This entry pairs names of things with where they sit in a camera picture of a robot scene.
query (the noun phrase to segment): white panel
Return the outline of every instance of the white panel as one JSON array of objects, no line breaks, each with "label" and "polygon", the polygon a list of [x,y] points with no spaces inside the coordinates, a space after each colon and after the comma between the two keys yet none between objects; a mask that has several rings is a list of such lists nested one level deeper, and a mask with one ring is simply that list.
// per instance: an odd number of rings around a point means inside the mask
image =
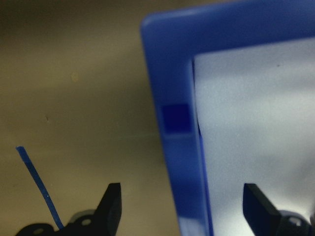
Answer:
[{"label": "white panel", "polygon": [[315,206],[315,39],[195,58],[215,236],[252,236],[244,182],[307,219]]},{"label": "white panel", "polygon": [[179,217],[182,236],[206,236],[204,227],[196,219]]}]

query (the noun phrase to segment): blue plastic frame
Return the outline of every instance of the blue plastic frame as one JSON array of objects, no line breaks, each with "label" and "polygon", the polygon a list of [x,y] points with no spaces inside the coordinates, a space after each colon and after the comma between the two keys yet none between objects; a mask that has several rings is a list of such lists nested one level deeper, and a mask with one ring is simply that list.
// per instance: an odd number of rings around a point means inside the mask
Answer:
[{"label": "blue plastic frame", "polygon": [[248,0],[157,13],[143,20],[141,33],[177,215],[213,235],[194,57],[315,36],[315,1]]}]

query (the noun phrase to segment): blue wire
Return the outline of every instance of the blue wire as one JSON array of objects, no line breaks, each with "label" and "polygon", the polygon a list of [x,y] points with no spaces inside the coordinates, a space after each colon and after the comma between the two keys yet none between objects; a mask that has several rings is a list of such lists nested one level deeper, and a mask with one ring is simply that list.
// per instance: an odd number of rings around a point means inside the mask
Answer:
[{"label": "blue wire", "polygon": [[54,221],[59,229],[63,228],[63,224],[58,216],[58,213],[56,211],[56,208],[53,204],[53,201],[51,200],[48,191],[43,183],[41,181],[41,178],[39,177],[39,174],[37,173],[32,161],[30,160],[28,154],[26,153],[26,150],[24,147],[16,147],[17,151],[20,154],[20,157],[22,158],[24,164],[26,165],[27,169],[29,170],[31,176],[33,177],[38,189],[40,190],[41,194],[43,195],[45,202],[50,210],[50,213],[52,217],[54,218]]}]

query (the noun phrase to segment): tan background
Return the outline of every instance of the tan background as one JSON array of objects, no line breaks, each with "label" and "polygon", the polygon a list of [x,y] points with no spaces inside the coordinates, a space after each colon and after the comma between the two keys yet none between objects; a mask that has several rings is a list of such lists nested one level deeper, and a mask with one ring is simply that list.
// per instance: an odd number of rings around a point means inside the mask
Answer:
[{"label": "tan background", "polygon": [[121,182],[117,236],[179,235],[139,25],[151,12],[210,2],[0,2],[0,235],[54,225],[19,145],[64,224]]}]

